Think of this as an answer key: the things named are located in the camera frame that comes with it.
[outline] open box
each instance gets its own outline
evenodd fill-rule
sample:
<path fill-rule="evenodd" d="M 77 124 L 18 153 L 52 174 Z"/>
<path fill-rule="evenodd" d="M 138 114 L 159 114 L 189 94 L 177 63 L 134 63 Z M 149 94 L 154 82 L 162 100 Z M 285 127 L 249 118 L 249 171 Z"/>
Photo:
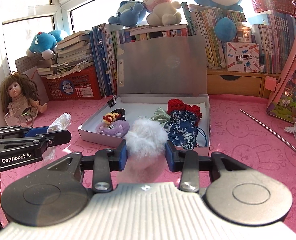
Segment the open box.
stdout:
<path fill-rule="evenodd" d="M 206 41 L 204 37 L 168 37 L 121 44 L 117 49 L 116 104 L 105 104 L 78 128 L 83 140 L 117 147 L 122 138 L 98 134 L 102 117 L 117 108 L 125 109 L 130 123 L 140 116 L 151 117 L 158 107 L 178 98 L 189 105 L 199 105 L 202 118 L 198 127 L 207 137 L 207 145 L 197 136 L 199 155 L 208 156 L 210 144 L 210 107 L 207 95 Z"/>

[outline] blue ball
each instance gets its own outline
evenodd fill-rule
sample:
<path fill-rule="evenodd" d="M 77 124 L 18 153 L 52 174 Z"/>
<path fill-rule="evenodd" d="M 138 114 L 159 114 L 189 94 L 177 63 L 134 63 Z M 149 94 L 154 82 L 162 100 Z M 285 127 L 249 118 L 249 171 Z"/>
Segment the blue ball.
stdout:
<path fill-rule="evenodd" d="M 215 34 L 219 40 L 229 42 L 236 36 L 237 29 L 232 20 L 224 17 L 215 26 Z"/>

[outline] blue round sticker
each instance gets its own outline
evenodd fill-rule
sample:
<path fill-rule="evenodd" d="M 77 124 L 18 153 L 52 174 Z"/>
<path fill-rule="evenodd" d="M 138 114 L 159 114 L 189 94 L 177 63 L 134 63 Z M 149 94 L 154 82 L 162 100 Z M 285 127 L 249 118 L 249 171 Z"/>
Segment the blue round sticker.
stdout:
<path fill-rule="evenodd" d="M 65 95 L 71 95 L 74 93 L 74 85 L 70 80 L 64 80 L 60 83 L 60 90 Z"/>

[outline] box lid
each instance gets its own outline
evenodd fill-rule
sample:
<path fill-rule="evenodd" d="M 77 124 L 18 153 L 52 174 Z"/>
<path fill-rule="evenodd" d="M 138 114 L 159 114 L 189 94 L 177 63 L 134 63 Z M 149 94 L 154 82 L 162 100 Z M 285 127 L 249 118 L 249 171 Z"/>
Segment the box lid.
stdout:
<path fill-rule="evenodd" d="M 118 94 L 207 94 L 203 36 L 154 38 L 117 48 Z"/>

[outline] drawer handle cutout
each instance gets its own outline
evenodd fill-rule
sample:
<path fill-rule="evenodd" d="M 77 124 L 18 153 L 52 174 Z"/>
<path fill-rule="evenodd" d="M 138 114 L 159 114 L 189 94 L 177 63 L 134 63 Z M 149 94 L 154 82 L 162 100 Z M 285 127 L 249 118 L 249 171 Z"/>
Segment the drawer handle cutout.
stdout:
<path fill-rule="evenodd" d="M 241 76 L 230 76 L 230 75 L 220 75 L 221 78 L 227 81 L 234 81 L 237 80 L 238 78 L 241 78 Z"/>

